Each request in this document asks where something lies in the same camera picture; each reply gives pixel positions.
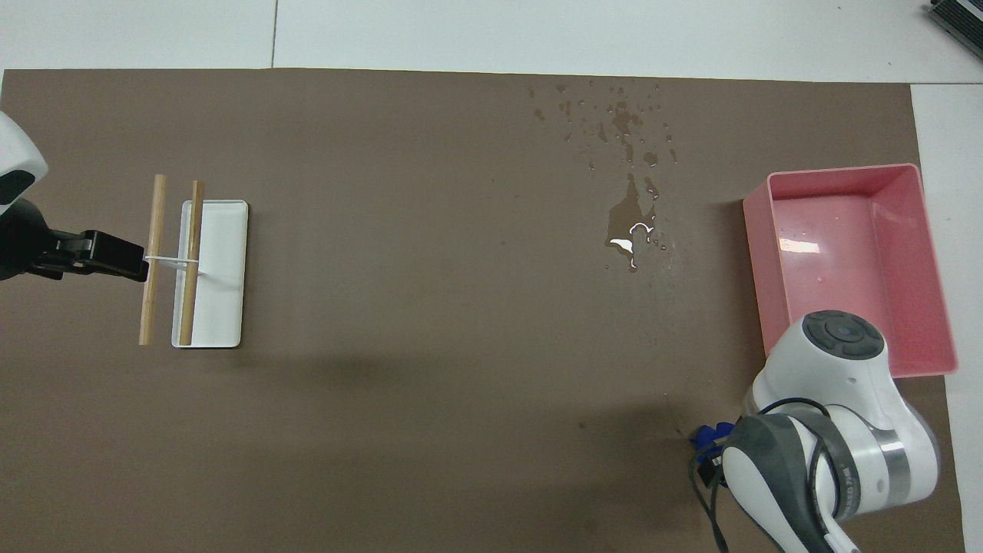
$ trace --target pink bin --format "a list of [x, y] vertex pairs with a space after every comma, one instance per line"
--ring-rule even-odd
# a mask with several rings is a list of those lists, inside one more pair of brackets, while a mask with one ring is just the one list
[[918, 167], [772, 173], [744, 221], [765, 351], [806, 313], [840, 309], [881, 330], [896, 378], [955, 371]]

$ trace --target wooden stick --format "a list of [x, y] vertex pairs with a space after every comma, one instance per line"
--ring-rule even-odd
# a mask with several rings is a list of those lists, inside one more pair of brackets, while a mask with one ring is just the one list
[[185, 271], [184, 300], [181, 302], [181, 332], [179, 345], [191, 345], [191, 333], [195, 324], [195, 295], [198, 291], [198, 256], [202, 248], [202, 204], [204, 203], [204, 183], [192, 183], [191, 226], [188, 229], [188, 255], [193, 260]]
[[[150, 237], [145, 254], [160, 255], [160, 235], [164, 230], [164, 198], [167, 196], [167, 177], [153, 177], [153, 203], [150, 205]], [[153, 313], [157, 307], [157, 260], [147, 260], [144, 302], [140, 307], [140, 345], [150, 345], [153, 336]]]

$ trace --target pink plastic container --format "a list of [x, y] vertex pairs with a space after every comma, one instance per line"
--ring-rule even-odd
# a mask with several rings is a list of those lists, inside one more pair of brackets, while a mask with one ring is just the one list
[[881, 330], [896, 378], [955, 371], [918, 167], [772, 173], [744, 221], [765, 351], [799, 317], [840, 309]]

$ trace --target wooden handle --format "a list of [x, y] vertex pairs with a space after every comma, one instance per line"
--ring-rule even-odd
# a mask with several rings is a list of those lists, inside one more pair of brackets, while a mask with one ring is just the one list
[[[160, 255], [160, 235], [164, 230], [164, 198], [167, 196], [167, 177], [153, 177], [153, 203], [150, 205], [150, 237], [145, 254]], [[140, 307], [140, 345], [150, 345], [153, 335], [153, 313], [157, 307], [157, 260], [147, 260], [144, 302]]]
[[204, 183], [192, 183], [191, 226], [188, 229], [188, 255], [193, 260], [185, 271], [184, 300], [181, 302], [181, 331], [179, 345], [191, 345], [191, 333], [195, 324], [195, 294], [198, 291], [198, 256], [202, 248], [202, 204]]

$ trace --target brown table surface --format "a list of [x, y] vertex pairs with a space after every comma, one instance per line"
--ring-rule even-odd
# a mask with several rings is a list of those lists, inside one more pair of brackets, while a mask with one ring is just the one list
[[[3, 551], [715, 551], [682, 435], [764, 361], [739, 201], [918, 161], [900, 85], [8, 71], [2, 108], [53, 228], [144, 244], [156, 172], [165, 254], [191, 179], [251, 205], [237, 349], [169, 345], [167, 272], [143, 348], [139, 284], [0, 283]], [[630, 272], [609, 223], [649, 209]], [[847, 531], [959, 551], [943, 380], [899, 385], [940, 484]]]

